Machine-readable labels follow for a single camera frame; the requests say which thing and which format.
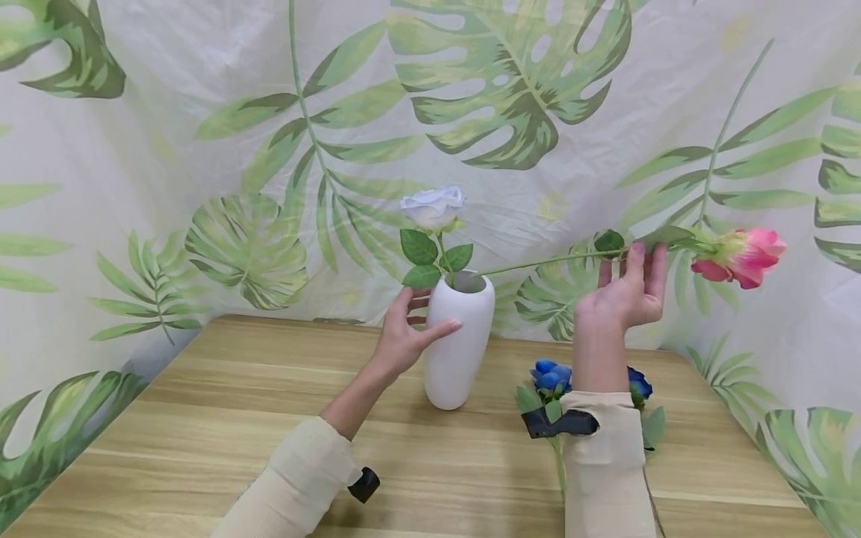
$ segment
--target white rose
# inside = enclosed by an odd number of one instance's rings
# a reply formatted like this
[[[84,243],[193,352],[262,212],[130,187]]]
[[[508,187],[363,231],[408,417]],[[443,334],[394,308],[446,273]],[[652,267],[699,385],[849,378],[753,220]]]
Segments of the white rose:
[[[461,207],[463,193],[459,187],[422,190],[415,195],[404,196],[400,201],[400,210],[407,217],[422,228],[433,231],[451,224]]]

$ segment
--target pink rose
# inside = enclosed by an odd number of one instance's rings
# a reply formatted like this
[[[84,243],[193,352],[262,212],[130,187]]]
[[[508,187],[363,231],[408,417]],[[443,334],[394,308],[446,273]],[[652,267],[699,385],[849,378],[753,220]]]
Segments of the pink rose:
[[[777,232],[768,228],[736,230],[717,239],[716,252],[697,256],[691,270],[714,282],[738,281],[741,289],[762,285],[765,273],[786,250]]]

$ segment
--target hand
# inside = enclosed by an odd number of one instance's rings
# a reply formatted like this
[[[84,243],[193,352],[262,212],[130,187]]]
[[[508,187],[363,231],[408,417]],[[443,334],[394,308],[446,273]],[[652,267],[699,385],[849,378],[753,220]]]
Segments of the hand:
[[[392,301],[382,323],[382,333],[368,365],[379,368],[390,381],[410,369],[425,348],[461,328],[461,322],[450,319],[439,325],[416,331],[413,325],[426,322],[424,316],[411,316],[418,308],[428,306],[431,291],[404,288]]]
[[[658,321],[664,315],[666,289],[666,245],[658,244],[646,254],[643,243],[634,243],[619,265],[619,278],[613,281],[609,260],[598,270],[598,289],[576,306],[577,321],[611,324],[622,331]]]

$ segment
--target white vase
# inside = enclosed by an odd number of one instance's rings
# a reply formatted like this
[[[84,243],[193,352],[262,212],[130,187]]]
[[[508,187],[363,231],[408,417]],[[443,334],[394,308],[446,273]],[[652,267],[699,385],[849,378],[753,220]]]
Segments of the white vase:
[[[456,318],[463,327],[440,338],[424,352],[424,392],[439,409],[465,404],[484,358],[493,322],[496,292],[486,276],[474,271],[455,275],[455,291],[441,278],[430,295],[427,326]]]

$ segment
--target person's right hand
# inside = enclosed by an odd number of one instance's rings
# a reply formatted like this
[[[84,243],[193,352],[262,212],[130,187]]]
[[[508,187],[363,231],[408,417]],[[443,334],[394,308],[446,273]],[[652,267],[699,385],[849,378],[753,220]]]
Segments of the person's right hand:
[[[575,322],[612,324],[622,331],[653,323],[664,314],[665,289],[666,245],[658,244],[647,254],[643,243],[634,243],[620,262],[615,281],[612,263],[601,261],[598,289],[577,303]]]

